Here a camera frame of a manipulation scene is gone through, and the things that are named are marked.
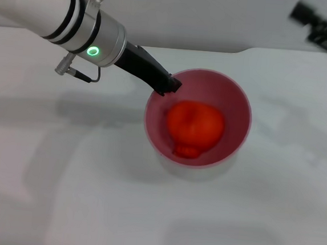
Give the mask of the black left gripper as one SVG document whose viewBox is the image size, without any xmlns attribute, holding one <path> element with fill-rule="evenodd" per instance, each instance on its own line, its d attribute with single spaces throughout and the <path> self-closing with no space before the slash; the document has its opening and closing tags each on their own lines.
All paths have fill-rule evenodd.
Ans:
<svg viewBox="0 0 327 245">
<path fill-rule="evenodd" d="M 144 81 L 162 96 L 177 92 L 182 85 L 144 48 L 131 43 L 126 44 L 123 54 L 114 65 Z"/>
</svg>

